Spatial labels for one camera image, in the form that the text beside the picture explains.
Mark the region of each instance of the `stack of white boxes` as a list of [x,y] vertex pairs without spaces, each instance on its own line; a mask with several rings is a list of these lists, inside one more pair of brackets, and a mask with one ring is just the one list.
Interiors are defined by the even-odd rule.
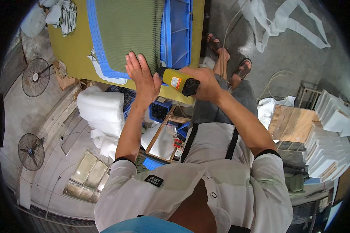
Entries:
[[343,100],[323,90],[315,112],[324,130],[340,133],[340,137],[350,136],[350,109]]
[[340,177],[350,166],[349,140],[336,132],[324,130],[319,122],[312,123],[304,146],[309,176],[320,178],[320,182]]

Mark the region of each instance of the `electric fan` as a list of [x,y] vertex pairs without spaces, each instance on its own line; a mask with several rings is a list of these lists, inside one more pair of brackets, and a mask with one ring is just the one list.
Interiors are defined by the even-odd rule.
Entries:
[[18,156],[27,170],[38,170],[44,162],[43,141],[32,133],[23,135],[18,142]]
[[43,58],[35,58],[24,69],[22,75],[22,89],[29,97],[37,97],[48,86],[52,66]]

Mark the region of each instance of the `yellow table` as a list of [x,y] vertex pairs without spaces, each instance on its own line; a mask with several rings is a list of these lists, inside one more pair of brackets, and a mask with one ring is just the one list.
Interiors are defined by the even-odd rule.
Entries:
[[[91,60],[87,57],[91,53],[93,43],[88,24],[86,0],[74,0],[73,2],[78,10],[74,32],[63,37],[60,28],[48,26],[49,38],[55,58],[65,63],[67,73],[72,77],[124,86],[135,90],[135,83],[130,79],[125,85],[119,85],[102,80],[96,74]],[[204,6],[205,0],[193,0],[192,50],[191,63],[189,65],[192,68],[198,67],[200,59]],[[194,101],[192,97],[185,97],[169,86],[162,86],[159,95],[186,104],[192,104]]]

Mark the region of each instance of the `hand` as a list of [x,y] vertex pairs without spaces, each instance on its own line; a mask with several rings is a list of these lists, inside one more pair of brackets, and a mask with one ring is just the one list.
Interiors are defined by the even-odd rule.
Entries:
[[179,72],[192,76],[201,82],[194,96],[196,99],[210,101],[218,105],[225,91],[219,86],[212,70],[209,68],[192,69],[184,67]]
[[147,61],[142,54],[139,54],[139,60],[137,60],[135,53],[130,52],[129,55],[126,55],[126,63],[127,74],[136,85],[135,102],[138,106],[147,109],[158,97],[162,80],[158,73],[152,77]]

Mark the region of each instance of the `brown sandal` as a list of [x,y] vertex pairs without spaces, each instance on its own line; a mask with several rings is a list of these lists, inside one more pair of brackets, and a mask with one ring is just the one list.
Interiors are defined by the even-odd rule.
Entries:
[[210,40],[207,42],[207,45],[210,47],[210,49],[215,53],[215,55],[218,56],[218,53],[216,51],[218,51],[218,49],[222,48],[223,45],[221,42],[214,42],[216,39],[218,39],[220,41],[220,39],[212,32],[208,32],[206,34],[206,37],[209,37],[209,35],[211,34],[211,38]]
[[[250,64],[251,64],[250,69],[247,67],[247,64],[245,64],[246,61],[249,61]],[[240,65],[238,65],[237,70],[235,70],[235,72],[233,72],[233,74],[234,74],[234,73],[237,74],[237,75],[241,78],[241,80],[244,80],[244,79],[246,78],[246,76],[250,73],[252,67],[253,67],[252,61],[251,61],[249,58],[245,58],[245,59],[240,63]]]

